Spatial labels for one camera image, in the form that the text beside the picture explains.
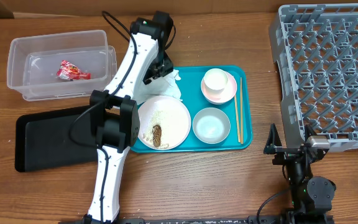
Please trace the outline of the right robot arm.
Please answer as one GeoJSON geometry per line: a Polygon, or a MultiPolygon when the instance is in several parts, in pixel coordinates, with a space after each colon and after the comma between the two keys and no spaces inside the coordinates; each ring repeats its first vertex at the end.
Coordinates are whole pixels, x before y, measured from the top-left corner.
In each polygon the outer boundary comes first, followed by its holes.
{"type": "Polygon", "coordinates": [[[258,209],[257,223],[262,223],[260,212],[271,200],[289,192],[292,208],[273,218],[269,223],[334,223],[333,217],[327,216],[332,209],[332,200],[336,191],[333,181],[314,176],[311,164],[320,161],[329,151],[329,142],[324,136],[318,136],[310,125],[305,126],[306,142],[296,148],[282,146],[276,125],[270,126],[264,154],[272,154],[272,164],[282,167],[282,173],[289,187],[269,197],[258,209]]]}

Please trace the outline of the red snack wrapper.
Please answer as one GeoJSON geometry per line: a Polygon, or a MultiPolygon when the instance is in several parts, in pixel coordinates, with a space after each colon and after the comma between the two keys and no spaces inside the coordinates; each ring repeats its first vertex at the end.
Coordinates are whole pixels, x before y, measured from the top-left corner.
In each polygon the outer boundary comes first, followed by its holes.
{"type": "Polygon", "coordinates": [[[76,65],[68,62],[66,60],[62,60],[60,64],[60,68],[57,72],[57,77],[62,80],[90,80],[91,74],[82,72],[76,65]]]}

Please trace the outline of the black plastic tray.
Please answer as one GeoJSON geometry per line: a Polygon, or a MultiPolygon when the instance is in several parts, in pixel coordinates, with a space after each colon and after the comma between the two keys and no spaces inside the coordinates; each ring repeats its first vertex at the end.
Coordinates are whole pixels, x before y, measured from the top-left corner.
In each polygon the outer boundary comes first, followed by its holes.
{"type": "Polygon", "coordinates": [[[87,106],[25,114],[16,121],[15,170],[32,172],[98,160],[96,149],[70,140],[68,130],[87,106]]]}

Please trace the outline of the white cup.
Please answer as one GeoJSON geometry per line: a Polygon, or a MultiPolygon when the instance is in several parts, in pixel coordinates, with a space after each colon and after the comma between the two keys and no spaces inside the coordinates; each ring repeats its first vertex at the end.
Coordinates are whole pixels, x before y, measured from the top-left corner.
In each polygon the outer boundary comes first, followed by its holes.
{"type": "Polygon", "coordinates": [[[228,75],[220,68],[212,68],[205,73],[203,80],[206,90],[211,94],[218,95],[225,89],[228,75]]]}

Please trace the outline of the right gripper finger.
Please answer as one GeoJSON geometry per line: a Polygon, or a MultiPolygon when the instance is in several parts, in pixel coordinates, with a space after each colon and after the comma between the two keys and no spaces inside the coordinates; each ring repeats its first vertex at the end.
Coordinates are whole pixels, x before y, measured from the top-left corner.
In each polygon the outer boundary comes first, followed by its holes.
{"type": "Polygon", "coordinates": [[[270,125],[268,139],[264,147],[264,154],[276,154],[281,149],[282,143],[279,138],[276,125],[273,123],[270,125]]]}
{"type": "Polygon", "coordinates": [[[313,146],[315,144],[315,137],[315,131],[309,124],[307,124],[305,126],[305,144],[307,144],[308,146],[313,146]]]}

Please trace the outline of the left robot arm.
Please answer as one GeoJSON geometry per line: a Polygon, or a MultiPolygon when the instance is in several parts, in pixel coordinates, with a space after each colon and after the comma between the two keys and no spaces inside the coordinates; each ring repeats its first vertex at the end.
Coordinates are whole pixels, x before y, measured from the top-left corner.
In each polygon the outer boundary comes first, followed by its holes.
{"type": "Polygon", "coordinates": [[[91,132],[98,153],[93,202],[83,223],[116,223],[119,217],[119,189],[124,161],[137,140],[140,119],[134,100],[136,89],[173,72],[166,50],[176,34],[173,19],[157,11],[152,19],[131,23],[129,47],[114,78],[103,91],[89,99],[91,132]]]}

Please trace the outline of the white napkin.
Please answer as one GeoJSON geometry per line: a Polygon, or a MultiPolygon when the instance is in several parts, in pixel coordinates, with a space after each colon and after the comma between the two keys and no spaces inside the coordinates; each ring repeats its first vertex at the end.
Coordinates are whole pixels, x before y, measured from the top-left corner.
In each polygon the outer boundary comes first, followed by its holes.
{"type": "Polygon", "coordinates": [[[157,78],[148,85],[142,83],[135,91],[132,99],[135,100],[138,105],[155,96],[169,96],[180,100],[181,91],[177,85],[177,81],[180,80],[179,70],[174,69],[165,77],[157,78]]]}

